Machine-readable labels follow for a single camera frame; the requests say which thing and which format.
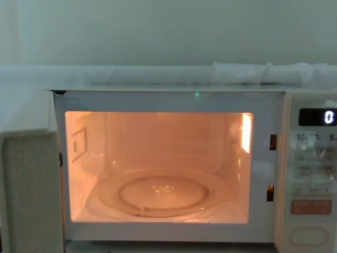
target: microwave control panel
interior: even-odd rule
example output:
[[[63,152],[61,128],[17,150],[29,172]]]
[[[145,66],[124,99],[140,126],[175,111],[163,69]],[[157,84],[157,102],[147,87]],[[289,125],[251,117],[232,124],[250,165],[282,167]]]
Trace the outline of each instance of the microwave control panel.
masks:
[[[337,192],[337,101],[291,106],[288,181],[292,215],[330,215]]]

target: white microwave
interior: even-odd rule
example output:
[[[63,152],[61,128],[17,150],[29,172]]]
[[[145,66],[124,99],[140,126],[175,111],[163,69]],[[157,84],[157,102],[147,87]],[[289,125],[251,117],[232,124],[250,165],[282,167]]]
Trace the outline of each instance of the white microwave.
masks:
[[[5,252],[32,240],[335,250],[337,93],[110,86],[29,105],[0,138]]]

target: microwave vent holes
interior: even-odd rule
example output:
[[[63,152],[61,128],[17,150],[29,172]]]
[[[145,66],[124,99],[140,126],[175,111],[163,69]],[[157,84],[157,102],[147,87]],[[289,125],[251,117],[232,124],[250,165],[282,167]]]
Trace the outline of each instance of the microwave vent holes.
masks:
[[[75,156],[72,163],[76,162],[81,156],[88,151],[88,131],[84,127],[71,135],[72,137],[72,151]]]

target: open microwave door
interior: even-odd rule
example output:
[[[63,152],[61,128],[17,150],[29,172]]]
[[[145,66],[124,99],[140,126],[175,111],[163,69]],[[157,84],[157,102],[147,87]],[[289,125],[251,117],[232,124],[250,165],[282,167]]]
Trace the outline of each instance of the open microwave door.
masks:
[[[19,91],[13,90],[10,100],[7,92],[2,94],[6,107],[0,110],[3,251],[61,253],[60,160],[52,94]]]

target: control buttons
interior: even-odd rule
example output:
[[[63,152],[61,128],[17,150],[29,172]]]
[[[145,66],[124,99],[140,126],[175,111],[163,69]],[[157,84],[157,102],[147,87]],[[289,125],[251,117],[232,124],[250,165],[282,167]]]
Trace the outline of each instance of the control buttons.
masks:
[[[329,215],[331,210],[332,201],[329,199],[294,199],[290,207],[293,215]]]

